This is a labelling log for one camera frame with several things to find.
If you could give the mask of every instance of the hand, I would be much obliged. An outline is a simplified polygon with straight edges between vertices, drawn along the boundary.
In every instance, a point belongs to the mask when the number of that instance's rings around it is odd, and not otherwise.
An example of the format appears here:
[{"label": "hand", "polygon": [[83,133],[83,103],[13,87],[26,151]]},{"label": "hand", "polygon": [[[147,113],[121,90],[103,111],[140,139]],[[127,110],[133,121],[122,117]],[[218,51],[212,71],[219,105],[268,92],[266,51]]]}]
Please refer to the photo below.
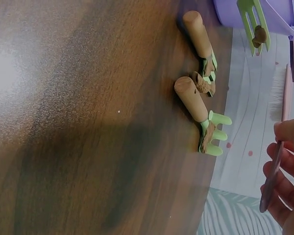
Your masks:
[{"label": "hand", "polygon": [[[281,168],[294,177],[294,119],[276,123],[274,126],[276,140],[284,141],[281,156]],[[268,155],[273,158],[276,143],[271,143],[267,148]],[[269,175],[272,162],[267,162],[263,171],[266,177]],[[272,194],[268,211],[283,228],[284,235],[294,235],[294,185],[284,176],[281,170],[277,174],[276,185]]]}]

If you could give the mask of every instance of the pink object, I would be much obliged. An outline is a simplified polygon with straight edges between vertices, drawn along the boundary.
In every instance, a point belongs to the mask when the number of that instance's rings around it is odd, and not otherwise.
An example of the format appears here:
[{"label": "pink object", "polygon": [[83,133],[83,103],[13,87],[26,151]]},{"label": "pink object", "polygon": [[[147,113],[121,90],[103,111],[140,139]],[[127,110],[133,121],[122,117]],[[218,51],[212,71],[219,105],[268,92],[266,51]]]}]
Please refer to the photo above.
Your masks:
[{"label": "pink object", "polygon": [[[293,88],[293,79],[290,65],[286,65],[285,81],[284,81],[284,91],[283,91],[283,103],[282,103],[282,118],[281,121],[285,121],[290,117],[291,111],[291,102],[292,102],[292,88]],[[274,186],[276,184],[276,176],[279,172],[280,163],[281,163],[281,152],[284,148],[284,142],[278,141],[277,147],[272,159],[272,165],[269,172],[269,176],[266,179],[264,190],[260,199],[259,210],[261,213],[264,213],[269,206],[270,199]]]},{"label": "pink object", "polygon": [[282,119],[281,121],[288,120],[291,112],[291,103],[292,103],[292,89],[293,89],[293,80],[292,72],[290,65],[286,65],[286,74],[285,74],[285,83],[284,83],[284,92],[283,92],[283,110],[282,110]]}]

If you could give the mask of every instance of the fingernail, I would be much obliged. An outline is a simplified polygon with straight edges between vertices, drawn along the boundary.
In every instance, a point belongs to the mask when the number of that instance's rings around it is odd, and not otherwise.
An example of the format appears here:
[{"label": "fingernail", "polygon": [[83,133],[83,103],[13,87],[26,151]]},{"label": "fingernail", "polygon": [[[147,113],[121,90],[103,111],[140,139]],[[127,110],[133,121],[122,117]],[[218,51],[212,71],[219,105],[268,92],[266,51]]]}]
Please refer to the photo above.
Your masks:
[{"label": "fingernail", "polygon": [[281,122],[279,121],[279,122],[276,122],[274,125],[273,125],[273,129],[275,130],[277,127],[278,127],[278,125],[280,124]]}]

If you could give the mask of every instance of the striped fabric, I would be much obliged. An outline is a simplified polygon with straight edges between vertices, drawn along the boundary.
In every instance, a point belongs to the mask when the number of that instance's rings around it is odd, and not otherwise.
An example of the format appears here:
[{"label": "striped fabric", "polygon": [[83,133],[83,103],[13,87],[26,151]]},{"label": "striped fabric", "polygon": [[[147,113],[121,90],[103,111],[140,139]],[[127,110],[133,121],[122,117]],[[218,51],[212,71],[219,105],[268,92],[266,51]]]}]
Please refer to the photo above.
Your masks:
[{"label": "striped fabric", "polygon": [[210,188],[197,235],[281,235],[272,216],[259,212],[259,199]]}]

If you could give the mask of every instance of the purple plastic container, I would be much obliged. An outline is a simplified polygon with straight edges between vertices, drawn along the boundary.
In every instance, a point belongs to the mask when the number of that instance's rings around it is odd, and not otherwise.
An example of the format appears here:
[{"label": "purple plastic container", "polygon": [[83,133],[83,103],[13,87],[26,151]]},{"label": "purple plastic container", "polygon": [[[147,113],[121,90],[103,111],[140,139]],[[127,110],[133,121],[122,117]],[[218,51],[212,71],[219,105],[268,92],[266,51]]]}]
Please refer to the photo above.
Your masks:
[{"label": "purple plastic container", "polygon": [[[244,28],[237,7],[237,0],[214,0],[215,9],[222,25]],[[269,32],[294,38],[294,0],[260,0]]]}]

